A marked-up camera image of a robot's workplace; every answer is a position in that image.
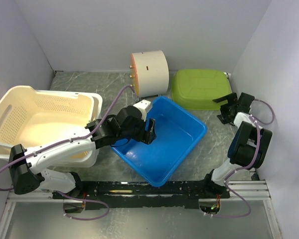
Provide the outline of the blue plastic tub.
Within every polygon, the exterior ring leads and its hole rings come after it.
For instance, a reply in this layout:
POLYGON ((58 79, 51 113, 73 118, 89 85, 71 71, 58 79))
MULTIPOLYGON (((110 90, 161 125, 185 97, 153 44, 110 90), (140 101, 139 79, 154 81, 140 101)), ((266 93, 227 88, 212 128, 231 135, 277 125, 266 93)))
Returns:
POLYGON ((205 136, 207 126, 164 96, 152 101, 147 118, 155 120, 151 144, 123 139, 112 150, 150 185, 160 187, 205 136))

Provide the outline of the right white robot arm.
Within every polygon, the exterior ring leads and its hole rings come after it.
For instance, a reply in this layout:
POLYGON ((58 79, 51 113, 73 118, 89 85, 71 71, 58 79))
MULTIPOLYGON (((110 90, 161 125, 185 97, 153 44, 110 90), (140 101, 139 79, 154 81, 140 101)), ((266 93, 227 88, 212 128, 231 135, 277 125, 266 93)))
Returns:
POLYGON ((212 100, 215 103, 226 101, 220 106, 217 117, 223 124, 238 128, 227 152, 227 160, 218 168, 206 174, 202 194, 207 198, 222 195, 227 190, 228 179, 240 170, 259 168, 265 159, 273 133, 261 125, 270 125, 275 120, 273 108, 263 100, 241 93, 230 93, 212 100), (272 119, 264 122, 250 113, 252 103, 265 104, 272 113, 272 119))

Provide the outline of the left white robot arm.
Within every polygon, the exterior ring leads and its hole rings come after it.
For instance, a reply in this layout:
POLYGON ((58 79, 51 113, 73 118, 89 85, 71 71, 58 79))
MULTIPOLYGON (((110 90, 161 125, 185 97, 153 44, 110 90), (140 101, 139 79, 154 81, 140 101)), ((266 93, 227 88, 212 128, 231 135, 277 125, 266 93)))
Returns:
POLYGON ((155 120, 147 120, 152 109, 149 103, 127 106, 117 115, 96 119, 85 126, 88 137, 69 138, 64 143, 24 148, 21 144, 10 150, 9 167, 15 194, 22 195, 36 189, 60 191, 70 198, 79 198, 83 186, 77 173, 48 170, 54 163, 65 161, 83 151, 114 146, 122 139, 151 144, 155 138, 155 120))

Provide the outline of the green plastic tub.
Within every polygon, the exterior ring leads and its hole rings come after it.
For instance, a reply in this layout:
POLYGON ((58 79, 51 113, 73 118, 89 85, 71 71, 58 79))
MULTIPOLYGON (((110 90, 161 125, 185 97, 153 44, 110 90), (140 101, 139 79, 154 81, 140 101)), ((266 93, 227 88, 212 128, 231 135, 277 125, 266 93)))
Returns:
POLYGON ((213 102, 232 93, 227 75, 211 69, 182 69, 171 81, 172 100, 186 110, 219 110, 213 102))

